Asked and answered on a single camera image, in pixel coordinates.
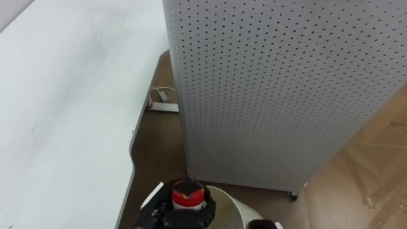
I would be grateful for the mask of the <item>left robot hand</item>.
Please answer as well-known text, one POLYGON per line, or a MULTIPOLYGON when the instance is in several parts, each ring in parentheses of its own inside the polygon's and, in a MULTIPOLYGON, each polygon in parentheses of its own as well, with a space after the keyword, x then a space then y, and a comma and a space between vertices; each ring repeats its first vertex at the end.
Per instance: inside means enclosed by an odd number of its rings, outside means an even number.
POLYGON ((214 221, 216 201, 194 179, 159 183, 142 203, 133 229, 204 229, 214 221))

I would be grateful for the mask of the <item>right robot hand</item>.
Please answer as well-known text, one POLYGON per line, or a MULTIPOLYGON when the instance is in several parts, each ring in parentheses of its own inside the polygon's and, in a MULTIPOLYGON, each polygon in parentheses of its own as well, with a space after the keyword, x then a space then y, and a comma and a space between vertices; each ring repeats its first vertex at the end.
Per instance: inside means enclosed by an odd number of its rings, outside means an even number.
POLYGON ((270 219, 254 219, 249 222, 248 229, 284 229, 279 222, 270 219))

